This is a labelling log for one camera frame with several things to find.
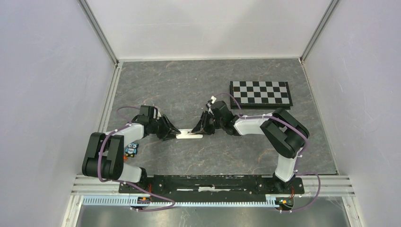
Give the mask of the white remote control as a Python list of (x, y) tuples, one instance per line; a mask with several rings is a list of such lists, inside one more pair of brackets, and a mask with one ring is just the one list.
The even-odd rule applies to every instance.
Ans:
[(193, 134), (191, 130), (180, 130), (180, 134), (176, 134), (175, 136), (179, 140), (183, 139), (202, 139), (202, 134)]

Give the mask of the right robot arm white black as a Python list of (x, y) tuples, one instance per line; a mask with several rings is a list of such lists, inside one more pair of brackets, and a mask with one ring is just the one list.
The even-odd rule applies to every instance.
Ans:
[(283, 108), (248, 116), (233, 114), (224, 101), (209, 102), (207, 107), (191, 133), (212, 135), (222, 129), (232, 136), (264, 135), (279, 155), (273, 187), (279, 193), (287, 192), (296, 175), (297, 158), (307, 146), (308, 129)]

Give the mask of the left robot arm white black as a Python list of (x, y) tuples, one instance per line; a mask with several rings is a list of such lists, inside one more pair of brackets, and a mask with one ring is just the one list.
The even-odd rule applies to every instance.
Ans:
[(121, 128), (90, 135), (82, 174), (98, 178), (101, 182), (130, 182), (136, 192), (144, 192), (148, 188), (148, 179), (143, 177), (144, 169), (125, 164), (124, 152), (133, 148), (133, 142), (148, 135), (155, 134), (160, 140), (170, 140), (180, 133), (156, 107), (142, 105), (139, 114)]

